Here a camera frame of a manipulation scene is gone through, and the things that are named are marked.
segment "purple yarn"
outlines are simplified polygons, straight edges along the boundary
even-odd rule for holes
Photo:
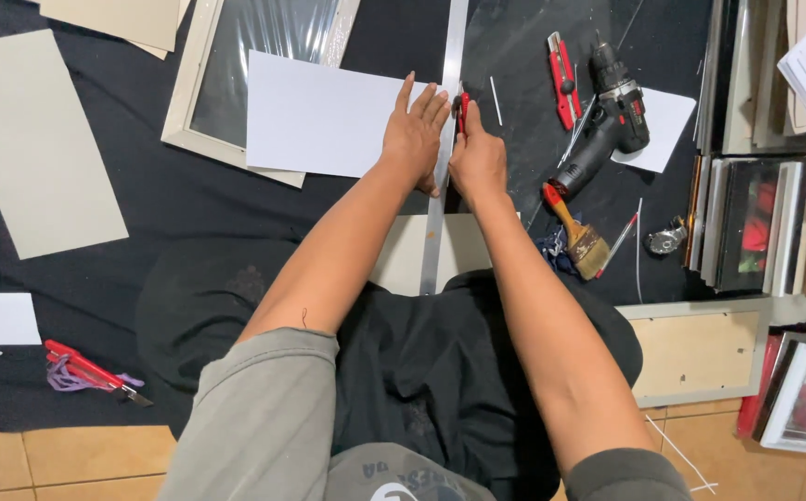
[[[60,357],[59,361],[54,364],[50,364],[47,367],[47,382],[50,383],[50,386],[52,386],[54,390],[58,392],[78,392],[81,390],[86,390],[87,388],[96,388],[97,390],[108,391],[112,390],[111,386],[107,386],[105,384],[94,384],[93,382],[69,373],[69,369],[66,368],[69,358],[69,355],[63,355]],[[118,374],[118,377],[121,379],[121,381],[125,381],[128,384],[138,388],[144,384],[142,381],[134,379],[125,373]]]

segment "wristwatch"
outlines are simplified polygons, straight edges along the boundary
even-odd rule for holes
[[[644,239],[647,250],[654,254],[671,254],[687,238],[687,227],[681,216],[676,216],[669,223],[669,228],[661,232],[651,233]]]

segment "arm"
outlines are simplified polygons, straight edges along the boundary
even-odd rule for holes
[[[486,240],[511,340],[561,471],[604,450],[653,450],[632,392],[585,312],[542,260],[506,192],[504,142],[475,102],[450,173]]]
[[[437,196],[433,168],[449,116],[447,92],[431,84],[409,105],[414,72],[387,122],[378,163],[308,233],[242,331],[242,342],[278,327],[334,334],[378,260],[400,207],[416,183]]]

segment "wooden frame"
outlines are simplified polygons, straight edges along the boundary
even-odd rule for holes
[[[771,305],[770,298],[756,297],[617,307],[631,322],[644,351],[642,375],[632,389],[638,405],[757,394]],[[715,329],[704,330],[706,325]]]
[[[224,1],[196,2],[193,22],[189,28],[189,36],[186,38],[186,47],[174,84],[174,93],[171,95],[165,126],[161,131],[161,141],[300,188],[304,184],[303,172],[247,167],[244,147],[190,128]],[[358,8],[359,0],[339,0],[320,60],[323,66],[337,68],[341,65]]]

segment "paintbrush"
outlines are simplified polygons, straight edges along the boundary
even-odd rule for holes
[[[552,206],[561,224],[567,230],[567,255],[583,280],[591,280],[603,268],[610,255],[610,247],[591,225],[576,223],[567,210],[561,195],[548,183],[542,184],[545,201]]]

